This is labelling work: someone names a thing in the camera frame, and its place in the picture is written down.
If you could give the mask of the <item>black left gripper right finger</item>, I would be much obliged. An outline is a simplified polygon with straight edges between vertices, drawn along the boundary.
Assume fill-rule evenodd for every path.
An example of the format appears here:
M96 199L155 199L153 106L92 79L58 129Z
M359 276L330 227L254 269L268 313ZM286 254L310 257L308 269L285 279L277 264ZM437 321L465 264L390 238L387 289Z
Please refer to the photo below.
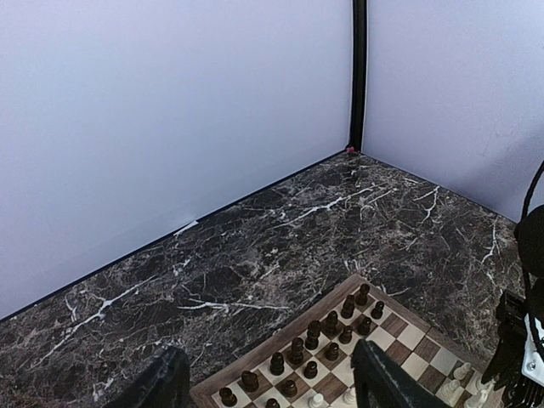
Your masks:
M359 340L354 347L356 405L370 407L372 395L380 407L444 407L373 341Z

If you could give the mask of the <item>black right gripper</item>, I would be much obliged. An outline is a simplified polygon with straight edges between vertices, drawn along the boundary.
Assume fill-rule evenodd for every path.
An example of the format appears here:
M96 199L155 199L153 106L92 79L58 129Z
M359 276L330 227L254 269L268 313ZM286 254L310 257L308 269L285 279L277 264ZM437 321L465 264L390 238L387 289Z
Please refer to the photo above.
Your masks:
M536 278L543 278L544 206L533 209L514 229L518 255L524 269Z

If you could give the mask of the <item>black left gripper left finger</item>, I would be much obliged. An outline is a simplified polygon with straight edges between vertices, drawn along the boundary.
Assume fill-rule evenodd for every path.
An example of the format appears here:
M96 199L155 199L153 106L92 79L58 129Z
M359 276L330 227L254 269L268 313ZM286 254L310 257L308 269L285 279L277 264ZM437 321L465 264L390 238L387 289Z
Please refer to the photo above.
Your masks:
M169 346L106 408L187 407L190 363L186 353Z

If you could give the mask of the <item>wooden chess board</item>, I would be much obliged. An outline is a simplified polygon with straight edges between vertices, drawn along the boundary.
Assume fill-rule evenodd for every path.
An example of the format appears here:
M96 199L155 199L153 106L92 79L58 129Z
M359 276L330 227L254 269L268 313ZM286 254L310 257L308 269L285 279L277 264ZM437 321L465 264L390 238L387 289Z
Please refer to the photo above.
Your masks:
M370 286L365 306L355 303L361 284ZM303 362L291 365L292 340L305 341L312 320L321 324L318 348L303 346ZM254 350L195 385L190 395L199 407L226 407L218 393L224 387L238 399L233 407L353 407L351 358L359 340L373 341L450 407L463 407L483 394L484 363L367 280L352 275Z

